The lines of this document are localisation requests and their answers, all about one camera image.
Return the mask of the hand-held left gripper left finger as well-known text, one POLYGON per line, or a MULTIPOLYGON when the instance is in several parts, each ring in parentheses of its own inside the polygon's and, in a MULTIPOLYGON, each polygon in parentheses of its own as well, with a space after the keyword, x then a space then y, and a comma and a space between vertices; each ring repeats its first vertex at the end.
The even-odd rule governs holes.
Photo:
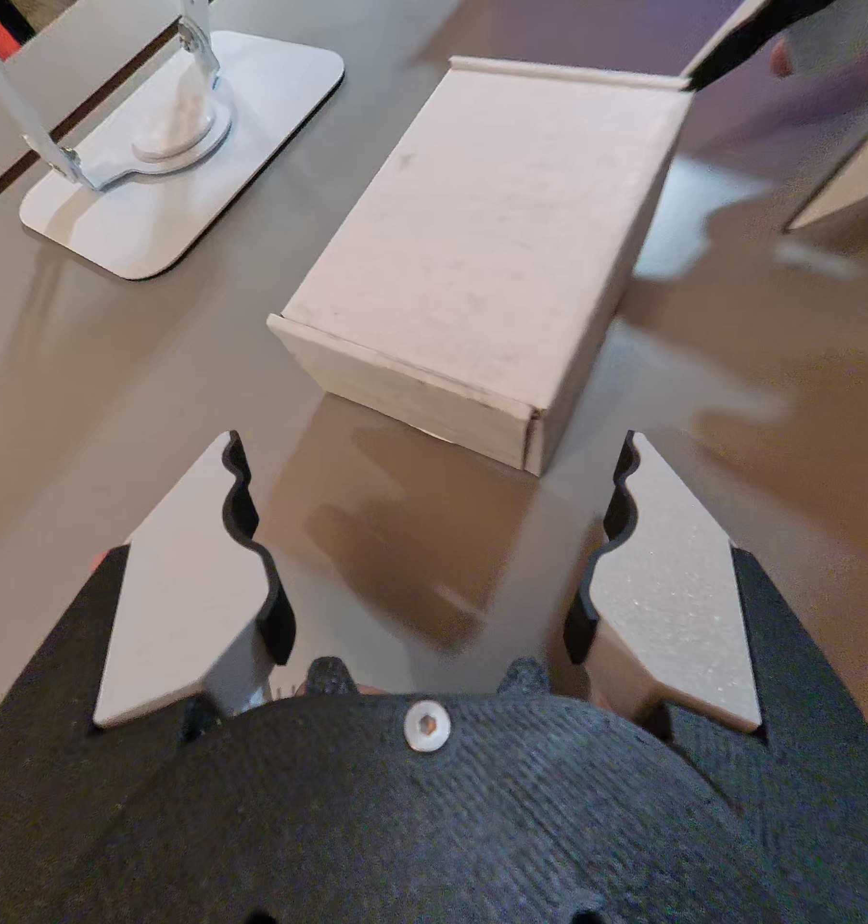
POLYGON ((114 728, 194 697, 232 717, 272 701, 296 620, 236 431, 220 433, 128 538, 93 722, 114 728))

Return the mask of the person's beige pants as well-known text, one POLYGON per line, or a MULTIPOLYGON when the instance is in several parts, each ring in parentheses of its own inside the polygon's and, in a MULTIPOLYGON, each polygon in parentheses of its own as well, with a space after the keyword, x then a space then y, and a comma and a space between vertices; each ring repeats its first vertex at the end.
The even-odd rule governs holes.
POLYGON ((868 198, 868 132, 822 176, 783 226, 790 233, 868 198))

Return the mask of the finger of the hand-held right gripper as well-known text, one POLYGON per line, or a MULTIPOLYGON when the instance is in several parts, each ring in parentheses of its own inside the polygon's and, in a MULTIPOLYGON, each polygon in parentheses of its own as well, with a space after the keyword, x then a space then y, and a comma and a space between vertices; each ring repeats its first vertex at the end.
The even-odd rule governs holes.
POLYGON ((831 1, 745 1, 682 71, 684 90, 701 91, 754 57, 769 40, 831 1))
POLYGON ((786 30, 795 76, 821 76, 868 48, 868 1, 835 1, 798 19, 786 30))

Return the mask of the red object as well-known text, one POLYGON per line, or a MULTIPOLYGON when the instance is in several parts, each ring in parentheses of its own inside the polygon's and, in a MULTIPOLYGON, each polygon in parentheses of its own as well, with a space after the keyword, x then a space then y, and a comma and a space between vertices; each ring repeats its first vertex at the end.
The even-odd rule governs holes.
POLYGON ((13 1, 0 1, 0 56, 5 59, 37 35, 13 1))

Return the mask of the white cardboard mailer box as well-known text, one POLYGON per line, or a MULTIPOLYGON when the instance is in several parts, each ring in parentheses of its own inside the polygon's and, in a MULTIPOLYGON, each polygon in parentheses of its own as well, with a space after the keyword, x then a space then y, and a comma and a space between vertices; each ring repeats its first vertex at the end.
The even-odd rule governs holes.
POLYGON ((268 329, 324 391, 545 474, 692 100, 682 77, 452 57, 268 329))

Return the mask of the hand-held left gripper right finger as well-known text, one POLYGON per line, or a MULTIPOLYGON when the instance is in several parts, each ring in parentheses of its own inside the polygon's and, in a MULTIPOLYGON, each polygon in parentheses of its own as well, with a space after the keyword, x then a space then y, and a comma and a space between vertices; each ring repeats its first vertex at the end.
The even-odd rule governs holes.
POLYGON ((675 703, 762 724, 728 534, 643 433, 625 437, 563 639, 589 701, 636 723, 675 703))

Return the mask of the white and wooden document stand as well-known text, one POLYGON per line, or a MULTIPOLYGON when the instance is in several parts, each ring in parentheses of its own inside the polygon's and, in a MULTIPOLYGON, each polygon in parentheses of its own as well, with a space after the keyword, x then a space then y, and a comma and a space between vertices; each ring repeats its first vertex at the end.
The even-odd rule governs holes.
POLYGON ((0 60, 0 178, 25 228, 125 280, 170 268, 340 85, 335 52, 214 29, 209 2, 74 2, 0 60), (50 134, 170 26, 178 44, 82 141, 50 134))

